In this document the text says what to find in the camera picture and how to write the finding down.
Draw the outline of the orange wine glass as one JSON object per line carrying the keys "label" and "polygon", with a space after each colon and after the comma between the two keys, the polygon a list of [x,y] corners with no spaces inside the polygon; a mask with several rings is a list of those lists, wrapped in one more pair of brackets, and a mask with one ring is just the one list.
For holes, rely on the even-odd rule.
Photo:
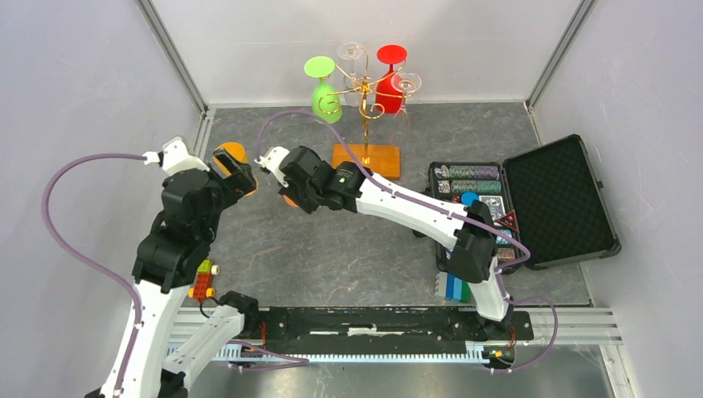
{"label": "orange wine glass", "polygon": [[285,202],[291,207],[297,207],[298,205],[288,196],[283,195]]}

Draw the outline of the yellow wine glass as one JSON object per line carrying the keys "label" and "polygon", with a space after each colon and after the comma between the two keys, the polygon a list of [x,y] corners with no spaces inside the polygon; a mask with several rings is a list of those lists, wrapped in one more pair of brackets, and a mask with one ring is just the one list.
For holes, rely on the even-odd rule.
{"label": "yellow wine glass", "polygon": [[249,163],[245,148],[242,144],[236,142],[223,143],[218,146],[213,151],[213,159],[215,163],[219,162],[225,165],[234,162]]}

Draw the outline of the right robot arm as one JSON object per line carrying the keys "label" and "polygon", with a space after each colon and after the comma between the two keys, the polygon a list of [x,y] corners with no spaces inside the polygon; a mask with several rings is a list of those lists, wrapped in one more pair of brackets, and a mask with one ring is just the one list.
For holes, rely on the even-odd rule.
{"label": "right robot arm", "polygon": [[471,206],[440,201],[401,187],[355,162],[337,167],[311,148],[273,147],[260,159],[280,194],[312,213],[324,206],[393,221],[425,235],[451,255],[448,273],[468,284],[479,314],[478,325],[489,338],[511,329],[507,296],[497,280],[497,230],[486,204]]}

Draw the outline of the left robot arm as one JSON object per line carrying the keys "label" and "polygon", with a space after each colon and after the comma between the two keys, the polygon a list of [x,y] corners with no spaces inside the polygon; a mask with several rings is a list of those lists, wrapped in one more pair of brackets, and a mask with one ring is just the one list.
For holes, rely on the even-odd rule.
{"label": "left robot arm", "polygon": [[191,168],[163,182],[163,209],[138,245],[132,275],[141,302],[136,308],[135,343],[124,337],[117,359],[125,372],[112,370],[91,397],[186,397],[197,377],[234,337],[252,337],[260,327],[257,299],[230,291],[214,313],[172,355],[168,340],[184,298],[208,257],[221,213],[253,192],[251,167],[226,161],[229,176],[206,167]]}

